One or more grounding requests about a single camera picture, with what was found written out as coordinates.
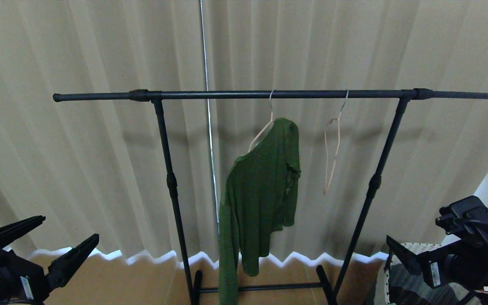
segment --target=green shirt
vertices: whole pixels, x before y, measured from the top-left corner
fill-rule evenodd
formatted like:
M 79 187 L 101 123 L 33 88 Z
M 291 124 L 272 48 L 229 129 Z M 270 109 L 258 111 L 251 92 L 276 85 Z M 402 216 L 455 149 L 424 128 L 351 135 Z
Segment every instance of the green shirt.
M 297 207 L 299 130 L 278 118 L 265 138 L 236 159 L 219 205 L 219 303 L 238 303 L 238 251 L 249 276 L 269 255 L 271 233 L 294 223 Z

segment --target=white label sticker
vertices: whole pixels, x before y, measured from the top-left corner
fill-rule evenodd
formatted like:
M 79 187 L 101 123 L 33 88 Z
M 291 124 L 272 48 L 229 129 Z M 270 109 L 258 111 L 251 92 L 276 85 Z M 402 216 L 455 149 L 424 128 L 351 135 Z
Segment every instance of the white label sticker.
M 29 286 L 29 281 L 27 280 L 27 278 L 21 276 L 20 280 L 22 281 L 25 297 L 27 297 L 28 299 L 33 299 L 33 293 L 31 292 L 31 286 Z
M 440 282 L 440 270 L 438 270 L 438 262 L 430 264 L 430 273 L 432 274 L 432 285 L 439 286 Z

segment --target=shirt sleeve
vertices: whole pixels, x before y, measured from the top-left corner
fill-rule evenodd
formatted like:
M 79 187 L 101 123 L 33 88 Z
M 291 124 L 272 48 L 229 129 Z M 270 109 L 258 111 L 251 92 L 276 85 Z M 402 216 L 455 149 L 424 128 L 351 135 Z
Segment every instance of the shirt sleeve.
M 230 205 L 219 205 L 219 303 L 238 303 L 238 221 Z
M 283 225 L 292 226 L 295 222 L 295 212 L 297 210 L 297 196 L 300 177 L 300 156 L 299 156 L 299 130 L 293 122 L 286 130 L 285 155 L 287 162 L 286 189 L 283 195 L 285 213 Z

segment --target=beige curtain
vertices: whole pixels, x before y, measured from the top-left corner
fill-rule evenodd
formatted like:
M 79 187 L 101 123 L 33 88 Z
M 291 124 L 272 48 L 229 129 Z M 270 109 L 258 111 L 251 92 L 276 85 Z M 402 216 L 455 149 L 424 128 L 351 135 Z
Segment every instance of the beige curtain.
M 488 2 L 205 1 L 209 89 L 488 92 Z M 205 88 L 197 1 L 0 2 L 0 225 L 43 214 L 15 248 L 58 249 L 101 234 L 104 253 L 180 251 L 153 106 L 52 102 L 53 93 Z M 397 104 L 349 100 L 333 184 L 323 194 L 323 129 L 341 100 L 274 100 L 297 122 L 296 224 L 272 253 L 341 258 Z M 204 100 L 166 101 L 190 255 L 217 260 Z M 269 117 L 266 100 L 212 100 L 221 193 L 234 159 Z M 331 151 L 336 128 L 328 132 Z M 488 170 L 488 101 L 408 106 L 358 251 L 440 241 L 438 207 Z

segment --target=rack foot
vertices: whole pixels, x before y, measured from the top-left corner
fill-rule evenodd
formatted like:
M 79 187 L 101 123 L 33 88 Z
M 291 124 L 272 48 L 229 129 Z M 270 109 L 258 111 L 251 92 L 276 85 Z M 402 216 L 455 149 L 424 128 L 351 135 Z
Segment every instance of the rack foot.
M 197 270 L 197 272 L 195 272 L 195 280 L 193 281 L 193 299 L 191 300 L 191 305 L 199 305 L 202 282 L 203 272 L 201 272 L 201 270 Z
M 325 270 L 323 266 L 319 265 L 316 267 L 317 276 L 319 277 L 319 281 L 323 284 L 323 292 L 325 293 L 325 298 L 327 298 L 328 305 L 337 305 L 336 300 L 333 297 L 333 291 L 331 290 L 331 283 L 329 279 L 327 279 L 327 275 L 325 274 Z

